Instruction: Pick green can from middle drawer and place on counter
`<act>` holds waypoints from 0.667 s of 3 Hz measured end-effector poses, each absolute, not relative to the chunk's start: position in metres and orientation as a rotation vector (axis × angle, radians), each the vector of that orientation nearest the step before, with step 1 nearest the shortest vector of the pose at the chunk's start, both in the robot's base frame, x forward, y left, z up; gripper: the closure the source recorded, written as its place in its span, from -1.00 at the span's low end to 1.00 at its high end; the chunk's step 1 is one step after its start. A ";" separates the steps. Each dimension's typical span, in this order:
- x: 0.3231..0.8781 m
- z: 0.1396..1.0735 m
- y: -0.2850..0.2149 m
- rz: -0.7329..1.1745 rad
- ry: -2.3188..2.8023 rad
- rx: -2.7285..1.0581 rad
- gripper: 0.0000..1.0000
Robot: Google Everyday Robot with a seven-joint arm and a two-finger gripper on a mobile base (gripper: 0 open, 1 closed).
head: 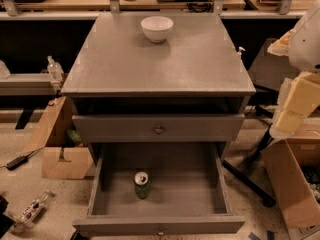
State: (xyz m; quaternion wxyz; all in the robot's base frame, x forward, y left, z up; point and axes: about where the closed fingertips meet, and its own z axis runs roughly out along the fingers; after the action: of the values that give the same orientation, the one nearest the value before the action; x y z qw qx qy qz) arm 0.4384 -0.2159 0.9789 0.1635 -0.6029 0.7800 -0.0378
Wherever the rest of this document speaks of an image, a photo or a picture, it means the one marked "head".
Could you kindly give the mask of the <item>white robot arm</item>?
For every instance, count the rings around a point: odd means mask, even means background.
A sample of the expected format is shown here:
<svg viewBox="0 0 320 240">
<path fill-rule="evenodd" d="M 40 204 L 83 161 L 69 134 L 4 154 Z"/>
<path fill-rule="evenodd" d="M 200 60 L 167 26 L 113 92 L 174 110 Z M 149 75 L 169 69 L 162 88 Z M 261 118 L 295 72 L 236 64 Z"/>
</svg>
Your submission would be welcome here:
<svg viewBox="0 0 320 240">
<path fill-rule="evenodd" d="M 281 85 L 269 130 L 274 139 L 287 139 L 320 106 L 320 1 L 267 52 L 287 56 L 290 65 L 300 71 L 297 77 L 286 78 Z"/>
</svg>

